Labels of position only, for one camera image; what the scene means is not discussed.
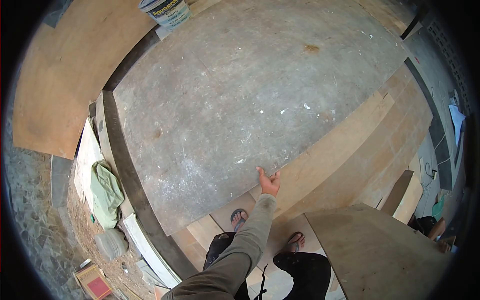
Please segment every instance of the black trousers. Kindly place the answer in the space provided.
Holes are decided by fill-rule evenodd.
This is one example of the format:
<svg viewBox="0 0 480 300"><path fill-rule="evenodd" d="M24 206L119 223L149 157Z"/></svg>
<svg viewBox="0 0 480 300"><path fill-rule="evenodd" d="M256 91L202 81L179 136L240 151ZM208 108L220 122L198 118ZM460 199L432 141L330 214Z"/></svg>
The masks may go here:
<svg viewBox="0 0 480 300"><path fill-rule="evenodd" d="M224 232L214 237L208 249L204 270L232 243L234 236L235 232ZM273 262L293 278L292 291L284 299L325 299L331 271L325 256L306 252L284 252L277 254ZM250 300L246 281L241 284L234 298Z"/></svg>

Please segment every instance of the sandal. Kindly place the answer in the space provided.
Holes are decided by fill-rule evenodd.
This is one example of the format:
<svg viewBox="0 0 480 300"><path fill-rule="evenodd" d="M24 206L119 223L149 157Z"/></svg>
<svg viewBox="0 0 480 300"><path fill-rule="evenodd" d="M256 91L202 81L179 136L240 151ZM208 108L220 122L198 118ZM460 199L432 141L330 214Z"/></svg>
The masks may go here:
<svg viewBox="0 0 480 300"><path fill-rule="evenodd" d="M236 214L241 213L241 212L247 213L247 212L246 212L244 209L242 209L242 208L236 209L236 210L232 213L232 215L230 216L230 223L233 222L233 217L234 217ZM239 230L240 225L243 224L243 223L245 223L245 221L246 221L246 220L245 220L244 218L241 218L241 219L239 220L239 222L235 225L235 228L233 229L233 232L237 232L237 230Z"/></svg>
<svg viewBox="0 0 480 300"><path fill-rule="evenodd" d="M297 234L301 234L300 238L301 238L302 236L304 236L303 233L301 233L300 231L295 232L294 234L292 234L292 235L288 238L287 244L286 244L286 245L282 248L282 250L280 250L278 253L281 253L281 252L291 252L291 251L284 251L284 249L288 248L290 245L295 245L295 251L294 251L293 253L297 253L297 252L299 251L299 249L300 249L300 245L299 245L299 240L300 240L300 239L298 239L297 241L295 241L295 242L293 242L293 243L289 243L289 241L290 241L294 236L296 236Z"/></svg>

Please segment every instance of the plastic bucket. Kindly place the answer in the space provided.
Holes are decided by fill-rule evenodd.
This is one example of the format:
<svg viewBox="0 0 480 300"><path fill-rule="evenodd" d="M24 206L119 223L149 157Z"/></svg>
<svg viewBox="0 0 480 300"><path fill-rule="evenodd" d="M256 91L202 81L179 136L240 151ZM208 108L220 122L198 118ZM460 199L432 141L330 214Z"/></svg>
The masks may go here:
<svg viewBox="0 0 480 300"><path fill-rule="evenodd" d="M192 15L184 0L142 0L138 8L168 31L173 31Z"/></svg>

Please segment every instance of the white bucket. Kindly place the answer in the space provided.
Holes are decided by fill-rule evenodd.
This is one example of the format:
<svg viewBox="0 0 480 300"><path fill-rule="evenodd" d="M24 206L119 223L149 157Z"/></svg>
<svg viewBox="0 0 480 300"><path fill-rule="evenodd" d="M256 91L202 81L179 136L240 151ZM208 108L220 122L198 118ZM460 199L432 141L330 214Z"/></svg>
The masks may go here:
<svg viewBox="0 0 480 300"><path fill-rule="evenodd" d="M192 15L184 0L142 0L138 8L168 31L173 31Z"/></svg>

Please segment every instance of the sawdust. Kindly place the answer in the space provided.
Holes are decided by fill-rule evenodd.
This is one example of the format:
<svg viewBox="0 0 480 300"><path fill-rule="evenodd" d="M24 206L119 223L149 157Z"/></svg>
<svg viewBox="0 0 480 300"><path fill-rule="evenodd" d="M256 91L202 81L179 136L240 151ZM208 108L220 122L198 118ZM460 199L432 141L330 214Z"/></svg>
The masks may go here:
<svg viewBox="0 0 480 300"><path fill-rule="evenodd" d="M73 230L78 243L81 245L85 255L87 255L92 263L97 264L103 270L107 281L111 284L113 290L120 289L129 299L138 298L133 295L124 284L131 289L135 294L140 296L143 300L154 299L154 287L148 285L142 280L142 272L136 266L136 262L141 259L132 239L126 234L129 248L124 255L121 255L114 260L107 262L103 259L98 251L94 235L102 233L103 228L97 223L92 223L90 220L90 210L88 204L80 201L78 194L73 185L73 174L70 180L70 187L68 192L67 207L70 219L72 220ZM117 228L125 233L123 223L120 221ZM127 266L128 273L125 273L122 268L122 263Z"/></svg>

